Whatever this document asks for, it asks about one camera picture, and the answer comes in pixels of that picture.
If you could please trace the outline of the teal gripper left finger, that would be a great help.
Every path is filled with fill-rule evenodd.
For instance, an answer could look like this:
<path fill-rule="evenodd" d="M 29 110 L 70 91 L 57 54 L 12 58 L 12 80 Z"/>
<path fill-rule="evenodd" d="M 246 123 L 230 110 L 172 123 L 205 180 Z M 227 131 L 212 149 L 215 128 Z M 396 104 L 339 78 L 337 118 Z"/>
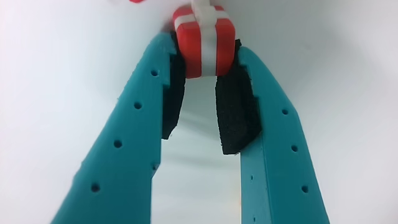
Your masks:
<path fill-rule="evenodd" d="M 161 142 L 178 123 L 185 64 L 175 32 L 146 48 L 75 174 L 54 223 L 149 223 Z"/>

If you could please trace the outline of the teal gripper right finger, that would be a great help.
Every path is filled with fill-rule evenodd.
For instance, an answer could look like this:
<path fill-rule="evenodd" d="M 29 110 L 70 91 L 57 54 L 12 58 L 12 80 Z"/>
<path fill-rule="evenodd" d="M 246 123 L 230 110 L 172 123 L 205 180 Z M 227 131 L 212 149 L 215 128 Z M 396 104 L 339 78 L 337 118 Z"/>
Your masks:
<path fill-rule="evenodd" d="M 240 156 L 242 223 L 328 223 L 298 113 L 240 40 L 215 89 L 223 153 Z"/>

